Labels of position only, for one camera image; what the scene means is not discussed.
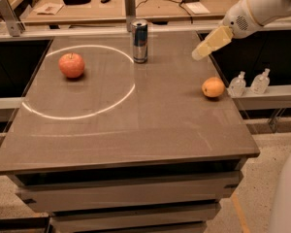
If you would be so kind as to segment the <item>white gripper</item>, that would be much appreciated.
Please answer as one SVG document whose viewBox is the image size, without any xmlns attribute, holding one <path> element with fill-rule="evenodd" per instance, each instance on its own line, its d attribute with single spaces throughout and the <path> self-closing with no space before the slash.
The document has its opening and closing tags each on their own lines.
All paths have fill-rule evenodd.
<svg viewBox="0 0 291 233">
<path fill-rule="evenodd" d="M 226 13 L 222 24 L 213 29 L 210 34 L 192 51 L 192 57 L 199 61 L 232 42 L 243 39 L 259 30 L 245 0 L 239 1 Z"/>
</svg>

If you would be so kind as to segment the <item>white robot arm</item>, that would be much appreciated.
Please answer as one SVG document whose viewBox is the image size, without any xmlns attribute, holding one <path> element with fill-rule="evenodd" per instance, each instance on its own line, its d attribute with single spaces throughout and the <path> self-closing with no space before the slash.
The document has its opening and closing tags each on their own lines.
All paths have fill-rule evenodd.
<svg viewBox="0 0 291 233">
<path fill-rule="evenodd" d="M 291 17 L 291 0 L 240 0 L 192 51 L 192 57 L 200 60 L 283 17 Z M 268 233 L 291 233 L 291 153 L 279 175 Z"/>
</svg>

